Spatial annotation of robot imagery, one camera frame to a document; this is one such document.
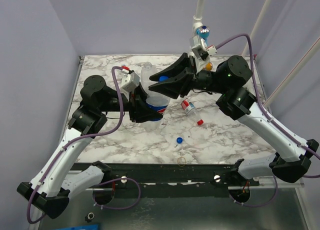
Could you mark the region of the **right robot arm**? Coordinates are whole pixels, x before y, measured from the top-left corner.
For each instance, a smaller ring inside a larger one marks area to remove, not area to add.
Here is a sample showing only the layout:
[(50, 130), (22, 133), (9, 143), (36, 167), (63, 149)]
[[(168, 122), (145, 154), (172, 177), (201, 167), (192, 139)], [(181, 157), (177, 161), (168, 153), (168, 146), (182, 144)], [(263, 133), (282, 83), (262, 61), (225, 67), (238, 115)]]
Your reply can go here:
[(276, 151), (266, 157), (240, 159), (234, 164), (230, 181), (241, 186), (255, 177), (275, 176), (295, 183), (306, 175), (319, 143), (289, 131), (261, 105), (244, 85), (253, 80), (252, 68), (239, 55), (221, 62), (215, 71), (196, 68), (196, 60), (183, 53), (166, 69), (149, 77), (149, 90), (172, 99), (185, 97), (191, 90), (220, 94), (216, 105), (226, 115), (250, 128)]

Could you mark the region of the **blue label bottle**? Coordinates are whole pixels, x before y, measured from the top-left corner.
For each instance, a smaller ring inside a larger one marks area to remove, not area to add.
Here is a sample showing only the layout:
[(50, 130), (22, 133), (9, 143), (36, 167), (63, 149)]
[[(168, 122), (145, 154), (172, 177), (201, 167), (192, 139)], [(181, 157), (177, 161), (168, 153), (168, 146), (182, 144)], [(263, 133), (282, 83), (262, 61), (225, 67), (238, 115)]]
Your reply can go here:
[[(161, 94), (149, 95), (146, 98), (146, 103), (152, 110), (155, 110), (159, 114), (163, 115), (170, 103), (170, 98)], [(152, 132), (159, 128), (161, 120), (162, 118), (159, 117), (153, 118), (152, 120), (143, 123), (142, 126), (146, 132)]]

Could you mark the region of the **large clear juice bottle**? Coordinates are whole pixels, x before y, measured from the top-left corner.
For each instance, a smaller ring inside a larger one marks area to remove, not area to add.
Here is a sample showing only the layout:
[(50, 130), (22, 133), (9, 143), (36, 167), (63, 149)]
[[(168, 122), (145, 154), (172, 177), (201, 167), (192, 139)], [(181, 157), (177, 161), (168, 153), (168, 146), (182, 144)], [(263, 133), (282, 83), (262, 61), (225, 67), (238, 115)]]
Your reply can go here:
[(150, 80), (150, 76), (154, 75), (157, 73), (157, 68), (155, 65), (152, 65), (150, 62), (146, 62), (140, 73), (140, 82), (143, 90), (149, 94), (149, 86), (155, 84), (155, 81)]

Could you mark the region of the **red label bottle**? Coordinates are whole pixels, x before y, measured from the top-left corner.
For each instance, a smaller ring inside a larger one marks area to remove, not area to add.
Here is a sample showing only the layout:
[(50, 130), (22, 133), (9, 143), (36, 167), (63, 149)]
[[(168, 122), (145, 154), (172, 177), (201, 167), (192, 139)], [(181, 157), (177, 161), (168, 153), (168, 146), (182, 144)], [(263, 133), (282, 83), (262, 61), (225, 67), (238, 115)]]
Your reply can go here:
[(204, 123), (202, 117), (200, 116), (196, 107), (193, 105), (193, 103), (191, 101), (189, 101), (186, 98), (181, 102), (180, 105), (190, 120), (192, 120), (198, 126), (201, 126)]

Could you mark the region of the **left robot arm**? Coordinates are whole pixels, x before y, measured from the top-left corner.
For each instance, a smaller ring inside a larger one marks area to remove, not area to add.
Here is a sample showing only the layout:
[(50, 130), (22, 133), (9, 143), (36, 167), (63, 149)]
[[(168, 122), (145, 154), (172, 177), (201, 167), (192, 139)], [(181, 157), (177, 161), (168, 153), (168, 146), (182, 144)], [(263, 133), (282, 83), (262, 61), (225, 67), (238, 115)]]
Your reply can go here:
[(67, 208), (70, 200), (89, 187), (107, 187), (117, 176), (111, 167), (96, 161), (72, 178), (67, 174), (80, 153), (91, 143), (107, 122), (106, 113), (121, 109), (129, 112), (132, 122), (144, 123), (160, 120), (165, 106), (147, 103), (147, 94), (141, 86), (129, 98), (106, 85), (100, 75), (89, 76), (80, 91), (82, 101), (72, 114), (68, 128), (57, 149), (30, 182), (21, 182), (17, 192), (51, 219), (57, 218)]

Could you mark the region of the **blue bottle cap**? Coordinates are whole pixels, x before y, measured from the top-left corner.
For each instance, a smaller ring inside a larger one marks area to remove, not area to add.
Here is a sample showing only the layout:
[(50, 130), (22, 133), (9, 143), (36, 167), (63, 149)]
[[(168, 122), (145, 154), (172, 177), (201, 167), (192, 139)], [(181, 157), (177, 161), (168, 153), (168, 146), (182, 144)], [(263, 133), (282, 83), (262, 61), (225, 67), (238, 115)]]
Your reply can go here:
[(162, 81), (165, 81), (165, 80), (167, 80), (168, 79), (168, 77), (167, 76), (160, 76), (159, 77), (159, 82), (162, 82)]
[(182, 139), (181, 137), (178, 137), (178, 138), (176, 139), (176, 142), (177, 142), (178, 144), (181, 144), (181, 143), (183, 142), (183, 139)]

